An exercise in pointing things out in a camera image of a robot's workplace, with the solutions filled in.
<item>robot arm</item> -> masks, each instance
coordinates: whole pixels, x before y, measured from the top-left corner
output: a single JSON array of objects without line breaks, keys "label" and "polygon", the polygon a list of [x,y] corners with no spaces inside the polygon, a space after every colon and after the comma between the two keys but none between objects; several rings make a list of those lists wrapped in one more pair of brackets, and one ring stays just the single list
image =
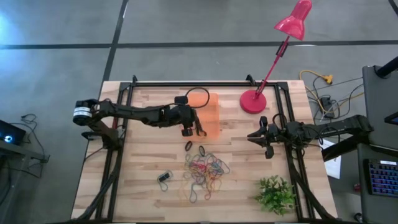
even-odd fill
[{"label": "robot arm", "polygon": [[110,100],[98,101],[95,99],[77,101],[73,113],[73,122],[79,126],[89,126],[93,132],[83,133],[88,136],[101,136],[104,147],[118,147],[118,131],[107,127],[101,119],[112,116],[115,118],[126,118],[141,121],[142,123],[159,128],[166,128],[182,124],[182,136],[192,136],[193,124],[196,126],[198,135],[205,135],[195,109],[186,105],[186,96],[175,98],[176,103],[160,106],[148,106],[136,108],[112,103]]},{"label": "robot arm", "polygon": [[[268,124],[265,116],[260,118],[260,129],[248,135],[248,141],[256,143],[261,147],[266,147],[266,158],[270,159],[274,155],[273,142],[284,142],[290,144],[296,149],[302,149],[310,144],[314,139],[321,139],[340,134],[352,134],[365,136],[373,131],[368,119],[365,116],[355,115],[341,121],[335,121],[329,124],[304,124],[297,121],[291,121],[286,124],[285,129],[279,129],[276,124]],[[352,139],[344,140],[342,145],[346,146]],[[333,148],[322,151],[324,160],[330,160],[338,156],[339,151]]]}]

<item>green plant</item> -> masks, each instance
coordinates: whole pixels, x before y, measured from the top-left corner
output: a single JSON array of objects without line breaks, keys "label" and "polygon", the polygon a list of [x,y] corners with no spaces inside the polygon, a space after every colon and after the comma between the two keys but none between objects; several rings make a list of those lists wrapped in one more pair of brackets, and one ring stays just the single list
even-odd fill
[{"label": "green plant", "polygon": [[277,215],[284,215],[294,207],[294,197],[292,186],[278,175],[268,179],[263,178],[258,183],[260,185],[260,195],[255,196],[261,205],[261,210],[275,212]]}]

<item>lamp base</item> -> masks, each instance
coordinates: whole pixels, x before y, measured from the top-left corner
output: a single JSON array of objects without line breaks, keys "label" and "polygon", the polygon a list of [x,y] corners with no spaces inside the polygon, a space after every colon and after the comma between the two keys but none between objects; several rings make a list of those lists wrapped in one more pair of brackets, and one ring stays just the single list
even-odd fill
[{"label": "lamp base", "polygon": [[255,90],[245,91],[241,96],[241,107],[249,114],[258,114],[263,111],[267,105],[266,97],[261,93],[257,99]]}]

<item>concrete floor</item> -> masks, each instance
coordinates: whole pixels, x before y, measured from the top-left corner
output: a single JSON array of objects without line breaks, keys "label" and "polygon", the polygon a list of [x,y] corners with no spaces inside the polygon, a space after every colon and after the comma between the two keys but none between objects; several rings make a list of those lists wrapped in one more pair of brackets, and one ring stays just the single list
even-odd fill
[{"label": "concrete floor", "polygon": [[[275,23],[296,1],[280,0],[130,0],[119,43],[281,41]],[[112,42],[122,0],[0,1],[1,44],[108,44]],[[313,0],[305,21],[305,40],[397,40],[398,17],[387,0]],[[197,49],[119,49],[110,80],[260,79],[277,47]],[[310,69],[333,74],[333,83],[361,76],[365,65],[382,65],[398,45],[289,47],[271,76],[298,79]],[[22,183],[12,223],[68,220],[87,142],[72,123],[76,100],[96,98],[109,49],[0,50],[0,119],[17,122],[35,113],[50,162],[40,180]],[[313,75],[305,75],[307,85]],[[324,88],[320,95],[341,99],[362,80]],[[319,80],[317,86],[325,84]],[[352,101],[349,115],[365,114],[364,99]],[[39,151],[35,144],[33,150]],[[330,179],[339,217],[360,209],[352,185],[359,182],[356,154],[343,156],[341,180]]]}]

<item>rubber band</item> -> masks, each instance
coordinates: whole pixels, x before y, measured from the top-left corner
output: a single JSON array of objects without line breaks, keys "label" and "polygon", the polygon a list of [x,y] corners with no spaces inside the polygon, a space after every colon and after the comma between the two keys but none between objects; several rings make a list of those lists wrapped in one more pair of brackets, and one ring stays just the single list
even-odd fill
[{"label": "rubber band", "polygon": [[[221,177],[224,174],[229,174],[231,169],[226,165],[224,161],[214,156],[212,153],[202,155],[191,156],[187,154],[185,156],[185,170],[183,173],[183,181],[192,180],[191,193],[189,201],[195,203],[198,200],[198,195],[194,189],[195,185],[199,185],[203,190],[206,191],[204,196],[205,200],[209,200],[213,192],[218,192],[221,189],[222,181]],[[187,186],[181,184],[180,189],[182,190]],[[188,196],[183,190],[184,196],[188,199]]]}]

